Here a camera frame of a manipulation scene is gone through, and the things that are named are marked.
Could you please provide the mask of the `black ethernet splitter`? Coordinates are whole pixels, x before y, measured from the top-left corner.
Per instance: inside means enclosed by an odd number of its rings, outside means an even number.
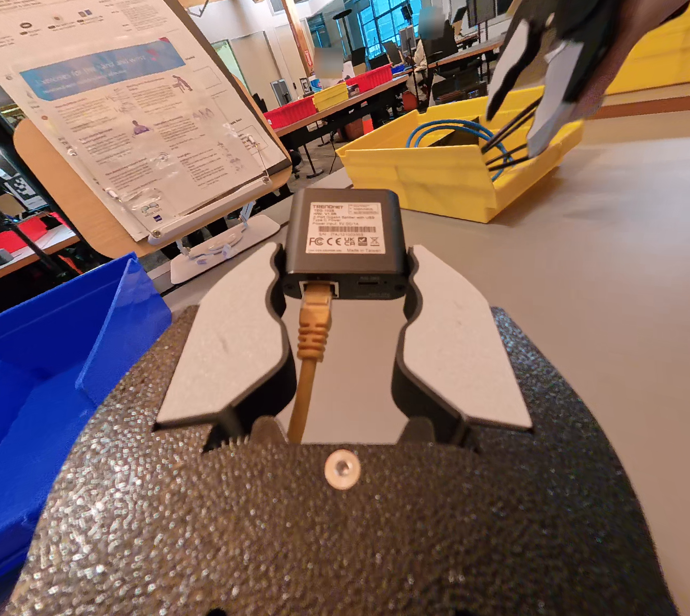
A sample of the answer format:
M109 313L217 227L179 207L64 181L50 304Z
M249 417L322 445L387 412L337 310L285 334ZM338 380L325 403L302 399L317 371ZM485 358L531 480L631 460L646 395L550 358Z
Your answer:
M387 301L408 288L400 202L389 189L306 188L292 197L281 285L301 299L308 284L334 298Z

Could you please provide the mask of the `red plastic bin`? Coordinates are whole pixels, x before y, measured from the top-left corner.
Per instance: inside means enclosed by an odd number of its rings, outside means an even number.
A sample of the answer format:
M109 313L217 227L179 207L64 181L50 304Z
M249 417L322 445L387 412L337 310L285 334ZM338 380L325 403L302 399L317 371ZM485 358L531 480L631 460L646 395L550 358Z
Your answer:
M348 87L357 87L358 93L363 94L390 81L392 81L392 65L388 63L352 78L347 78L346 85Z
M263 113L268 124L276 132L283 128L288 128L301 120L311 118L316 114L317 108L313 102L313 96L306 96Z

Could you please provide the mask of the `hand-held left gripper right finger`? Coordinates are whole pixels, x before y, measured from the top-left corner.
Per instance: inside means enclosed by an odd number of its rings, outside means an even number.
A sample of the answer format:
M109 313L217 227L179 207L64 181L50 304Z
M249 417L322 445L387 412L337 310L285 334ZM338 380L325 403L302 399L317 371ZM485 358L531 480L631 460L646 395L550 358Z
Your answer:
M533 427L491 307L457 270L422 245L409 248L409 285L391 394L435 431L463 425Z

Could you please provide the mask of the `blue plastic bin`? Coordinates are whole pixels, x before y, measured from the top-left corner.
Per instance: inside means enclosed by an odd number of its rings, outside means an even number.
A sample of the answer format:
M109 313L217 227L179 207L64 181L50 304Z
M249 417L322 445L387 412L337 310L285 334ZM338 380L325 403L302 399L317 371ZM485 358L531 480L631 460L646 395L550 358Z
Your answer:
M1 575L91 416L171 324L134 253L1 314Z

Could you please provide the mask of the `small yellow plastic bin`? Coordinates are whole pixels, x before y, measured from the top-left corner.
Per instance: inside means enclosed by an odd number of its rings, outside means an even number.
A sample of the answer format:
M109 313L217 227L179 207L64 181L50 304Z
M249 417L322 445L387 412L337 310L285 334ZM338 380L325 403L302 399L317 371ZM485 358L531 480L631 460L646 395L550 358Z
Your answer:
M317 113L326 111L349 99L349 87L346 82L323 88L313 95L313 103Z

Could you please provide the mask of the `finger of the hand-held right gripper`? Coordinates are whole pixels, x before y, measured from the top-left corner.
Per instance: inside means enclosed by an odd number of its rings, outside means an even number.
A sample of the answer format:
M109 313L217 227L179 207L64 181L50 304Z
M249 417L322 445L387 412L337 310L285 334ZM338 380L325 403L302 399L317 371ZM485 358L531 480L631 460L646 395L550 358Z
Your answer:
M529 158L541 155L572 117L575 99L567 99L566 94L583 47L583 42L561 41L545 56L544 92L526 138Z
M485 119L493 120L522 71L532 60L532 23L522 19L511 25L488 84Z

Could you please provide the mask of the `grey desk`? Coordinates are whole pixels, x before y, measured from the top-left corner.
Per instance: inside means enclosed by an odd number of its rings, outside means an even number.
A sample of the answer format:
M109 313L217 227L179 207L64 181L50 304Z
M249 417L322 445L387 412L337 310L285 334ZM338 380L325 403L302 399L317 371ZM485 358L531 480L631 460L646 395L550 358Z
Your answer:
M490 224L403 211L591 410L689 614L689 129L685 112L586 124Z

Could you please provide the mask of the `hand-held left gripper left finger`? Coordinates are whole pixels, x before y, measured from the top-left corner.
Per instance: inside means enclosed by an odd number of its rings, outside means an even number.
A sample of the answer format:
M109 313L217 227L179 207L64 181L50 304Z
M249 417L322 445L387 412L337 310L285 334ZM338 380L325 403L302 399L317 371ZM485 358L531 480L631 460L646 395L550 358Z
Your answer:
M252 428L297 390L281 286L285 251L269 242L203 297L157 415L159 428Z

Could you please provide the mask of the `wooden document stand with sheet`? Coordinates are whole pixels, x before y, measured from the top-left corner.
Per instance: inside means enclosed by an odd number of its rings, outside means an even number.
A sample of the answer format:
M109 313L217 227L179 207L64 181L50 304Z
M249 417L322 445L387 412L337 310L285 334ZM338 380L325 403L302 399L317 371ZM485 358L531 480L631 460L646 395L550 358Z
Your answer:
M178 0L1 0L14 145L99 254L144 257L287 184L286 148Z

